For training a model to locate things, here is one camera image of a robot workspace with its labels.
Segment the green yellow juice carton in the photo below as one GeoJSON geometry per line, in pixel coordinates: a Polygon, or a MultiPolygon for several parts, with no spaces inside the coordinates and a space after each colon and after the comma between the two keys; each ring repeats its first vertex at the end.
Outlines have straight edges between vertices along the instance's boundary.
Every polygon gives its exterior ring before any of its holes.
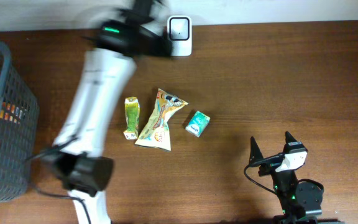
{"type": "Polygon", "coordinates": [[[136,140],[139,135],[140,104],[136,97],[125,99],[126,130],[124,136],[128,140],[136,140]]]}

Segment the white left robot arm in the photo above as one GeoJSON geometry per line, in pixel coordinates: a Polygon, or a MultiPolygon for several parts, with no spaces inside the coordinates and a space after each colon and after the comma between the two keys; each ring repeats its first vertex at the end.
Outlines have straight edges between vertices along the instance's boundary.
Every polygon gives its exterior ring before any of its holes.
{"type": "Polygon", "coordinates": [[[51,146],[35,158],[62,183],[79,223],[111,223],[106,188],[114,161],[103,156],[110,120],[140,55],[169,58],[172,43],[157,21],[164,1],[134,1],[102,21],[85,61],[68,116],[51,146]]]}

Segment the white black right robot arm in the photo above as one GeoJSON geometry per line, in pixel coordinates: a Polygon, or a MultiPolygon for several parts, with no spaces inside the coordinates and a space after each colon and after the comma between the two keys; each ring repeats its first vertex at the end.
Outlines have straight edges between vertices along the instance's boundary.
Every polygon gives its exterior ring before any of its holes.
{"type": "Polygon", "coordinates": [[[311,179],[298,179],[295,171],[305,164],[307,148],[296,140],[290,132],[285,132],[283,151],[264,157],[255,140],[250,138],[249,163],[244,168],[245,177],[258,187],[274,194],[281,205],[282,215],[273,217],[273,223],[341,223],[340,220],[320,220],[323,212],[324,185],[311,179]],[[257,167],[260,177],[269,175],[272,188],[268,188],[247,174],[249,168],[257,167]]]}

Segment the teal tissue pack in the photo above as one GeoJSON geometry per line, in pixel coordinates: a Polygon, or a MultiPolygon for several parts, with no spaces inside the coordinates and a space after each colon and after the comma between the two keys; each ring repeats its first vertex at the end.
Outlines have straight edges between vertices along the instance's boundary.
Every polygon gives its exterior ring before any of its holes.
{"type": "Polygon", "coordinates": [[[202,132],[205,130],[207,125],[209,124],[210,117],[205,115],[204,113],[197,111],[193,117],[190,119],[188,125],[186,126],[186,130],[195,135],[196,137],[200,137],[202,132]]]}

